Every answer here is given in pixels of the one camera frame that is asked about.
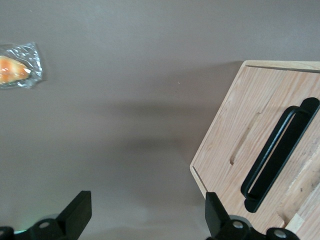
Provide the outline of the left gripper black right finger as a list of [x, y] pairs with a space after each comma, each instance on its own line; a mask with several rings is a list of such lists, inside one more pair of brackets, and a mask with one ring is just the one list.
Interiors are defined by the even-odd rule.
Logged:
[[215, 192], [205, 195], [205, 221], [209, 240], [298, 240], [290, 230], [272, 227], [265, 234], [258, 232], [241, 219], [232, 219]]

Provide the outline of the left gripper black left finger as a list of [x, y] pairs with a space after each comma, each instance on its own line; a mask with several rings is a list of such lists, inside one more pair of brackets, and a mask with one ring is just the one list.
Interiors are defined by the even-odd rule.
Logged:
[[77, 240], [92, 217], [92, 196], [81, 191], [56, 217], [36, 222], [27, 230], [14, 233], [10, 226], [0, 228], [2, 240]]

